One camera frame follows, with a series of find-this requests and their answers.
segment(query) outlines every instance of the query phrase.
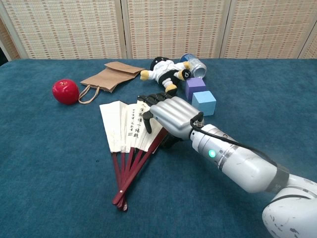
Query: woven screen panel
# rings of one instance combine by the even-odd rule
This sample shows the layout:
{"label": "woven screen panel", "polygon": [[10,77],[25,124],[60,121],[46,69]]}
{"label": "woven screen panel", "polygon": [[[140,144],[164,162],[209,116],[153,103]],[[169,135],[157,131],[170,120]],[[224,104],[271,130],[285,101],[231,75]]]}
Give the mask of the woven screen panel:
{"label": "woven screen panel", "polygon": [[8,33],[4,23],[0,19],[0,39],[5,47],[5,50],[8,52],[12,60],[16,60],[20,58],[20,55],[18,51],[16,50],[16,47],[14,43],[12,42],[12,39],[10,37],[10,34]]}
{"label": "woven screen panel", "polygon": [[309,46],[306,49],[306,52],[304,52],[303,58],[305,59],[317,58],[317,32],[315,32],[315,35],[313,36],[312,41],[309,43]]}
{"label": "woven screen panel", "polygon": [[217,58],[223,0],[127,0],[132,57]]}
{"label": "woven screen panel", "polygon": [[121,58],[114,0],[2,0],[32,59]]}
{"label": "woven screen panel", "polygon": [[233,3],[221,57],[298,57],[311,31],[317,0],[233,0]]}

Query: red apple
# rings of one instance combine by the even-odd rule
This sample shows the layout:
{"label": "red apple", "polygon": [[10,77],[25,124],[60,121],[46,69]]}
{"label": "red apple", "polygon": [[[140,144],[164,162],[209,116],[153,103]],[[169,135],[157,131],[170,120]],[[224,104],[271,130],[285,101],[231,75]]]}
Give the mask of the red apple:
{"label": "red apple", "polygon": [[78,101],[79,90],[73,80],[65,78],[53,85],[53,95],[60,103],[70,105]]}

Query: wooden block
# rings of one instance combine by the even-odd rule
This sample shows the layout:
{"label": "wooden block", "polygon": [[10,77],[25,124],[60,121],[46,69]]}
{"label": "wooden block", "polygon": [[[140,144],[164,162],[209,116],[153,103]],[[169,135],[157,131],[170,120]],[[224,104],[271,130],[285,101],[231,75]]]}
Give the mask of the wooden block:
{"label": "wooden block", "polygon": [[216,99],[211,91],[193,93],[192,106],[204,113],[204,116],[214,114]]}
{"label": "wooden block", "polygon": [[188,101],[193,98],[193,93],[206,91],[207,87],[202,78],[189,78],[186,80],[185,94]]}

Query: blue can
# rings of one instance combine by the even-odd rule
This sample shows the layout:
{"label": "blue can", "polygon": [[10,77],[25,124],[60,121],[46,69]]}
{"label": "blue can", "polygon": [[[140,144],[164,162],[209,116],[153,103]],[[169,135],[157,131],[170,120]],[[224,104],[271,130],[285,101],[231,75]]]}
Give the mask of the blue can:
{"label": "blue can", "polygon": [[190,64],[190,72],[194,78],[204,78],[207,72],[207,67],[193,54],[184,54],[180,58],[181,62],[188,61]]}

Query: light blue cube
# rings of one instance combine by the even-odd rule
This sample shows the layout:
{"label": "light blue cube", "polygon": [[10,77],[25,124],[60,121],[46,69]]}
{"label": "light blue cube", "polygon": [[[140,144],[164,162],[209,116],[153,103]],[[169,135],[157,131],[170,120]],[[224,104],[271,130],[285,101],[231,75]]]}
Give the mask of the light blue cube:
{"label": "light blue cube", "polygon": [[192,106],[204,113],[204,116],[214,114],[216,108],[216,99],[211,91],[193,93]]}

